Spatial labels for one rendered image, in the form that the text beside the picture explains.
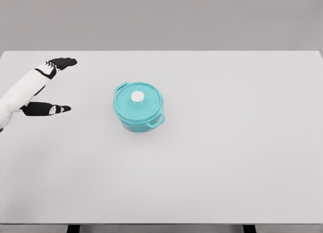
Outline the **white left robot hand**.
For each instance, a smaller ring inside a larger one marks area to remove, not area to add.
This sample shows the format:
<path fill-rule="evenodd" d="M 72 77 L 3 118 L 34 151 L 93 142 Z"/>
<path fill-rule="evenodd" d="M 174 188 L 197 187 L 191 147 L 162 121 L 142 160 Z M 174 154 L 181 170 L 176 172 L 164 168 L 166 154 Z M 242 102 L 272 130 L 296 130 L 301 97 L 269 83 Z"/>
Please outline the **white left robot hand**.
<path fill-rule="evenodd" d="M 27 117 L 47 117 L 71 110 L 68 105 L 33 101 L 59 72 L 76 65 L 74 58 L 59 57 L 43 62 L 28 71 L 0 98 L 0 133 L 10 123 L 13 114 L 22 112 Z"/>

